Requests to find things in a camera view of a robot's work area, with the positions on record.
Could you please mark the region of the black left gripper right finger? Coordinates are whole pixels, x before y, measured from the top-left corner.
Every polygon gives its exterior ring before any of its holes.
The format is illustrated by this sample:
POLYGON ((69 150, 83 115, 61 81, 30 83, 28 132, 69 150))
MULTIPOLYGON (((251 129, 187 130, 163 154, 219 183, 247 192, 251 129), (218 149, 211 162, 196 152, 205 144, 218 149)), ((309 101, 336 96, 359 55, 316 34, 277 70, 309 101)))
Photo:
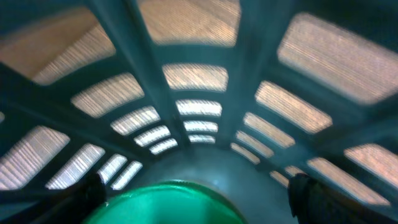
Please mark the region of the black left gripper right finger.
POLYGON ((291 177, 287 192, 299 224, 397 224, 307 174, 291 177))

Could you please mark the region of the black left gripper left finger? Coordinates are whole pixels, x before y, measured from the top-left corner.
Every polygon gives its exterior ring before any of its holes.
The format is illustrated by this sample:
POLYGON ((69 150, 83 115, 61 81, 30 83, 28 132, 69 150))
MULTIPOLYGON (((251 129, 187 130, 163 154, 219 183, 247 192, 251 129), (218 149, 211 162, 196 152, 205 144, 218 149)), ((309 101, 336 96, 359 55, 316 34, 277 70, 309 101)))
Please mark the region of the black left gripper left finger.
POLYGON ((106 198, 106 186, 94 173, 1 223, 81 223, 106 198))

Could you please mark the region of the green lid glass jar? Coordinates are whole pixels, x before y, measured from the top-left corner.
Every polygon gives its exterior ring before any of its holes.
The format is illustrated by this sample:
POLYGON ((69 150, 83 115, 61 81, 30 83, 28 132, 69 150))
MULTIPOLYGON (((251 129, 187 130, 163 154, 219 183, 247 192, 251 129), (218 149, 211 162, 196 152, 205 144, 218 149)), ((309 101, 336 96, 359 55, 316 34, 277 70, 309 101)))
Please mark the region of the green lid glass jar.
POLYGON ((83 223, 244 224, 226 197, 194 182, 171 180, 129 190, 98 207, 83 223))

